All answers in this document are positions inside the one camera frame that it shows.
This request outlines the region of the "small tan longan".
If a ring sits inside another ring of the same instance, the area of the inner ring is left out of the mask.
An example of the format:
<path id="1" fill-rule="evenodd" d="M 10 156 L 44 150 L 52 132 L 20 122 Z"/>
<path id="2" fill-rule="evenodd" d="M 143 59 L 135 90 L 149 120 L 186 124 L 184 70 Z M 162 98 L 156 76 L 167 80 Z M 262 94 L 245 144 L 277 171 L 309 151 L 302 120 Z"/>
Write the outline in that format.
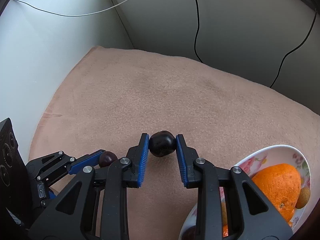
<path id="1" fill-rule="evenodd" d="M 226 203 L 221 202 L 221 212 L 222 212 L 222 224 L 223 226 L 227 225 L 227 210 L 226 210 Z"/>

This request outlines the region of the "small mandarin in bowl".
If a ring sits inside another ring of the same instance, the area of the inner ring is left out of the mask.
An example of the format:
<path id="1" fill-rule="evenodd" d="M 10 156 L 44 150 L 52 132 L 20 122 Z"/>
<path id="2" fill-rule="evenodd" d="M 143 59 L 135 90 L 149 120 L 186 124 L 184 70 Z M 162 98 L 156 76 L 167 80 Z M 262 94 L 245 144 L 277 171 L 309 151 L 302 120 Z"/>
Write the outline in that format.
<path id="1" fill-rule="evenodd" d="M 228 225 L 223 225 L 222 227 L 222 237 L 225 238 L 228 236 Z"/>

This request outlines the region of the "dark purple plum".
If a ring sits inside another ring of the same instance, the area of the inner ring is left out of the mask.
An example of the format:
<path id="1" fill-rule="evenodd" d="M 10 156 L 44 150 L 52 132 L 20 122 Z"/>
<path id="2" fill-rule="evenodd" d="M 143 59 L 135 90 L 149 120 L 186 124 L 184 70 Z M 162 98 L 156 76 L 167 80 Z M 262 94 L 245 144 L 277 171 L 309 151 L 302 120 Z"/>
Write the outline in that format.
<path id="1" fill-rule="evenodd" d="M 185 230 L 181 235 L 181 240 L 194 240 L 195 239 L 196 226 L 191 226 Z"/>

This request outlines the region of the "dark black plum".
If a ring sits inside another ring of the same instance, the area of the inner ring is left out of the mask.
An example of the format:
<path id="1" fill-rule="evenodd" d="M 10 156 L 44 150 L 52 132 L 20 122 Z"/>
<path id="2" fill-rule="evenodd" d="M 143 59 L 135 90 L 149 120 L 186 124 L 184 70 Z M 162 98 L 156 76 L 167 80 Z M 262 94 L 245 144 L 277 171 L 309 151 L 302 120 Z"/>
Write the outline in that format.
<path id="1" fill-rule="evenodd" d="M 149 139 L 149 151 L 158 158 L 176 151 L 176 138 L 169 131 L 160 131 Z"/>

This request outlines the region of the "brown longan with stem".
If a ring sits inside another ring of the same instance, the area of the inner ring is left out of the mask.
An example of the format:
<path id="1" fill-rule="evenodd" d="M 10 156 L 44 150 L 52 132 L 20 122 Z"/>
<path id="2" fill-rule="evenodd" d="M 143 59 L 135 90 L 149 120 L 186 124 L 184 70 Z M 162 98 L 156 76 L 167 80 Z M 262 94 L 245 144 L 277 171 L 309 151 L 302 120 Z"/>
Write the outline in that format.
<path id="1" fill-rule="evenodd" d="M 298 200 L 295 205 L 296 209 L 302 209 L 303 207 L 305 207 L 310 199 L 310 195 L 311 193 L 308 187 L 301 188 Z"/>

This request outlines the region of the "dark red cherry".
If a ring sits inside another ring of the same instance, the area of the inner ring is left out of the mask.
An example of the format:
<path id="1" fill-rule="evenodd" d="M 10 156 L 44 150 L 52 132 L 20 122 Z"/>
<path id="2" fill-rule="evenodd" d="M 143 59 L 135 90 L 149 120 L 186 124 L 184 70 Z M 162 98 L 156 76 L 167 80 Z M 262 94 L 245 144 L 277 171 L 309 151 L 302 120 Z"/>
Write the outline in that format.
<path id="1" fill-rule="evenodd" d="M 113 152 L 104 151 L 99 157 L 99 166 L 101 168 L 108 167 L 116 160 L 118 160 L 118 158 Z"/>

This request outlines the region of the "large rough orange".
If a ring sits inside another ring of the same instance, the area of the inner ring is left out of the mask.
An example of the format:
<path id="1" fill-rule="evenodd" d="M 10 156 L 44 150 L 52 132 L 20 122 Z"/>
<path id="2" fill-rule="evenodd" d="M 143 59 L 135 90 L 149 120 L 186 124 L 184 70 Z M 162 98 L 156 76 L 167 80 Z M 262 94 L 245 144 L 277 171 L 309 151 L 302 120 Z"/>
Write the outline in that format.
<path id="1" fill-rule="evenodd" d="M 252 181 L 289 222 L 301 191 L 301 178 L 297 169 L 289 164 L 269 166 L 253 176 Z"/>

